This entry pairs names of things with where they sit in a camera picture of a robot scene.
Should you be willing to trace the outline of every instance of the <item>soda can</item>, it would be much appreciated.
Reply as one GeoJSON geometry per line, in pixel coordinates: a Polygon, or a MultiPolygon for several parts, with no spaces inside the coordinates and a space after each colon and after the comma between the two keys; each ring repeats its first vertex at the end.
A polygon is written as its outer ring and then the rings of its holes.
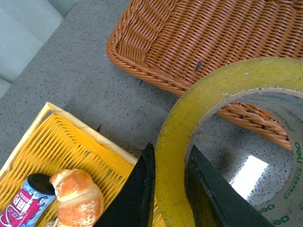
{"type": "Polygon", "coordinates": [[[56,198],[50,177],[31,174],[9,205],[0,212],[0,227],[34,227],[56,198]]]}

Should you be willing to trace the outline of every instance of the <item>deli logo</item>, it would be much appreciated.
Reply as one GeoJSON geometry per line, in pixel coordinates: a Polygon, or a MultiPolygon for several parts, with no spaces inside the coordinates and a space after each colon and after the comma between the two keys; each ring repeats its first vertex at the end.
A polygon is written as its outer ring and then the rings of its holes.
{"type": "Polygon", "coordinates": [[[301,146],[298,142],[294,143],[295,147],[297,148],[297,163],[302,164],[302,152],[301,152],[301,146]]]}

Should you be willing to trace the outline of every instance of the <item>black object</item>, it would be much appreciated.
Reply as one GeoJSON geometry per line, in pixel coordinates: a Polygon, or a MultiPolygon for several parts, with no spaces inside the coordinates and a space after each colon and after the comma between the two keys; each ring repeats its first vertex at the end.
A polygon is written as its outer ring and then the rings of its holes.
{"type": "Polygon", "coordinates": [[[193,146],[185,188],[197,227],[273,227],[193,146]]]}
{"type": "Polygon", "coordinates": [[[152,227],[155,196],[155,154],[152,144],[141,150],[121,192],[95,227],[152,227]]]}
{"type": "Polygon", "coordinates": [[[27,176],[28,184],[37,192],[45,195],[55,195],[55,189],[49,183],[49,179],[50,176],[45,174],[30,174],[27,176]]]}

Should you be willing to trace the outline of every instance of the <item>bread roll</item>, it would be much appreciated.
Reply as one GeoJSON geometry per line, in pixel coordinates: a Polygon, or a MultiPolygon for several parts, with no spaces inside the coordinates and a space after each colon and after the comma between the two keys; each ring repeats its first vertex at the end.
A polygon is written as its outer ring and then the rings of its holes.
{"type": "Polygon", "coordinates": [[[54,226],[89,227],[101,216],[103,194],[84,170],[60,170],[50,178],[50,183],[60,202],[54,226]]]}

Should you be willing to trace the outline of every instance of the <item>packing tape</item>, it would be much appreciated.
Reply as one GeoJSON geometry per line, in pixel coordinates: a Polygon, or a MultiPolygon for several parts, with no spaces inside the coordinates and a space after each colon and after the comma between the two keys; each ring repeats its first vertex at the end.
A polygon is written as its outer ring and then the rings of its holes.
{"type": "Polygon", "coordinates": [[[303,225],[303,61],[244,60],[196,82],[174,105],[156,147],[157,201],[168,227],[194,227],[184,170],[203,122],[227,103],[250,103],[270,112],[285,128],[293,148],[292,171],[270,201],[257,206],[274,225],[303,225]]]}

